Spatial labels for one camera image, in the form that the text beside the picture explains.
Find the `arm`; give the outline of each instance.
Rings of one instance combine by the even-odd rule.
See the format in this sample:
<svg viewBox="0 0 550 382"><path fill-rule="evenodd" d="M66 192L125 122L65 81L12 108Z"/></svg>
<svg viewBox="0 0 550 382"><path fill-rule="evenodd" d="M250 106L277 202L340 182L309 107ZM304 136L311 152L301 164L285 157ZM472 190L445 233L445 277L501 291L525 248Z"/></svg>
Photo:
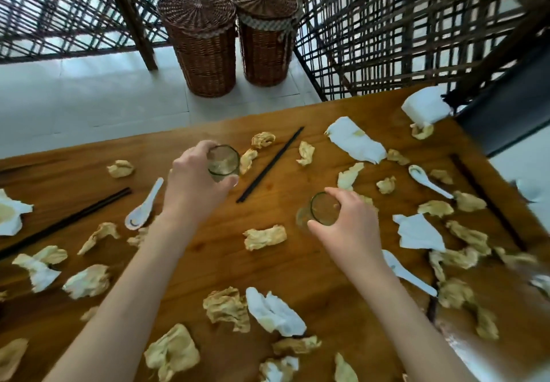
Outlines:
<svg viewBox="0 0 550 382"><path fill-rule="evenodd" d="M145 350L164 292L198 224L221 203L238 177L214 183L200 142L174 161L161 215L97 314L44 382L130 382Z"/></svg>
<svg viewBox="0 0 550 382"><path fill-rule="evenodd" d="M386 265L375 209L355 192L325 191L340 201L338 221L330 227L313 220L307 225L371 307L409 377L422 382L475 382Z"/></svg>

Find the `person's left hand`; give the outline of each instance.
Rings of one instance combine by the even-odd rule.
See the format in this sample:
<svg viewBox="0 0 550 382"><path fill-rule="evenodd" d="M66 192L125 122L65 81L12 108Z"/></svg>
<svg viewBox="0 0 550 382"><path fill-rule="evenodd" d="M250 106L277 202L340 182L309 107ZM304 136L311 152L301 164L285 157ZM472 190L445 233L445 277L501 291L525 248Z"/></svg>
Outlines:
<svg viewBox="0 0 550 382"><path fill-rule="evenodd" d="M163 213L169 218L190 219L195 224L204 221L237 185L237 175L218 183L210 177L206 154L217 145L203 140L174 160L164 195Z"/></svg>

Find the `wood grain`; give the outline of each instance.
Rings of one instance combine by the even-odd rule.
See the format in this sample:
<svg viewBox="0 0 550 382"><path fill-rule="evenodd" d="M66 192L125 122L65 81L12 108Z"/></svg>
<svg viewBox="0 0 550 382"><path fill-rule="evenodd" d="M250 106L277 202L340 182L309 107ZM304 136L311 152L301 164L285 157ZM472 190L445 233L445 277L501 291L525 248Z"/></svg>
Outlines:
<svg viewBox="0 0 550 382"><path fill-rule="evenodd" d="M172 161L201 139L228 143L242 154L249 148L252 136L262 131L274 133L276 143L259 152L252 169L241 177L229 198L200 227L167 288L150 340L159 338L175 323L183 323L190 330L202 361L189 372L177 374L173 379L176 382L256 380L258 365L271 356L270 343L277 336L266 333L253 319L249 334L233 333L227 323L212 325L202 307L204 297L212 290L234 286L244 292L248 286L255 286L263 293L273 291L285 300L305 320L306 334L315 334L323 341L319 351L301 357L301 371L296 381L332 380L335 352L344 355L360 380L400 380L402 365L368 306L320 243L294 224L296 211L308 198L325 186L335 186L338 172L354 163L323 135L338 117L350 116L386 149L399 150L427 171L450 171L455 179L455 185L447 187L450 191L474 192L450 159L451 154L458 154L526 247L543 258L546 256L546 260L550 257L545 255L548 235L542 226L453 120L438 122L434 135L422 142L410 135L410 120L400 106L417 89L359 96L0 161L0 188L5 188L14 199L35 205L35 211L24 217L23 230L16 237L0 238L0 247L13 244L123 187L130 186L134 191L26 250L34 254L46 245L56 244L68 251L69 259L59 264L62 274L48 290L31 293L25 271L12 266L12 259L1 263L0 291L8 290L10 296L0 306L0 345L18 337L30 339L29 350L13 381L41 380L81 330L84 324L79 317L98 305L102 297L72 301L61 286L69 276L95 263L109 265L113 280L120 276L136 250L125 242L135 233L123 228L123 220L143 201L156 178L166 177ZM299 126L306 126L299 138L251 196L243 204L236 204L237 197ZM307 167L295 161L299 158L301 140L316 148L313 163ZM111 178L106 166L116 159L131 161L136 166L134 175ZM399 247L398 226L392 221L392 215L412 215L418 205L440 199L438 194L414 182L407 169L395 162L384 160L379 165L365 165L354 189L373 198L380 209L384 248L393 252L420 279L432 282L426 253ZM391 175L397 178L396 191L381 195L375 183ZM162 191L155 203L156 213L162 207L161 195ZM497 216L489 210L461 212L453 218L488 233L491 244L518 250ZM108 237L86 255L77 256L81 245L104 221L117 223L122 239ZM447 232L442 221L437 218L429 221L443 234L447 247L463 246ZM285 225L286 242L254 252L245 250L242 232L274 224ZM460 270L450 274L465 275ZM526 381L530 374L548 365L550 330L547 325L541 329L541 325L550 319L550 302L544 304L542 296L526 285L525 276L487 260L467 271L464 279L479 292L480 301L487 302L487 307L499 316L504 325L501 325L502 340L498 343L480 340L474 334L472 320L460 311L438 309L438 320L447 323L443 327L450 340L460 337L463 350L469 349L469 354L478 361L487 358L487 363L498 371L495 374L499 379L482 380ZM403 285L419 307L426 309L429 296L407 282ZM148 381L151 376L152 372L142 361L136 380Z"/></svg>

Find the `hand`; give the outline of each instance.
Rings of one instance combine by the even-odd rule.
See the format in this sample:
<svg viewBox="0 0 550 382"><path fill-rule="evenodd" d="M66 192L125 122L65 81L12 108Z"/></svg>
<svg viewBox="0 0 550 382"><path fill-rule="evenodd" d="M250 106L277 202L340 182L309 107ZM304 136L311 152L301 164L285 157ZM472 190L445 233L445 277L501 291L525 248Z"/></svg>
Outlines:
<svg viewBox="0 0 550 382"><path fill-rule="evenodd" d="M203 140L174 160L164 195L163 213L168 217L179 221L189 219L197 225L207 219L229 190L237 185L237 175L218 183L210 177L206 154L217 145L211 140Z"/></svg>
<svg viewBox="0 0 550 382"><path fill-rule="evenodd" d="M382 255L378 214L353 191L325 188L341 205L337 221L324 226L309 220L307 226L324 245L334 262L351 279L372 267L385 267Z"/></svg>

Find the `forearm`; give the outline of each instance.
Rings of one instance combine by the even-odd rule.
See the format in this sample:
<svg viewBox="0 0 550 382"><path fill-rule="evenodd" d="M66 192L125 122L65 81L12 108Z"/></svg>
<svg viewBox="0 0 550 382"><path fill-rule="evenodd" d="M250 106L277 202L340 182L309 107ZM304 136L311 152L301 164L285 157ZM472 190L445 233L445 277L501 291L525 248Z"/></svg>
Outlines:
<svg viewBox="0 0 550 382"><path fill-rule="evenodd" d="M412 381L476 381L389 268L352 280L384 327Z"/></svg>
<svg viewBox="0 0 550 382"><path fill-rule="evenodd" d="M44 382L134 380L158 306L195 231L161 215L97 314Z"/></svg>

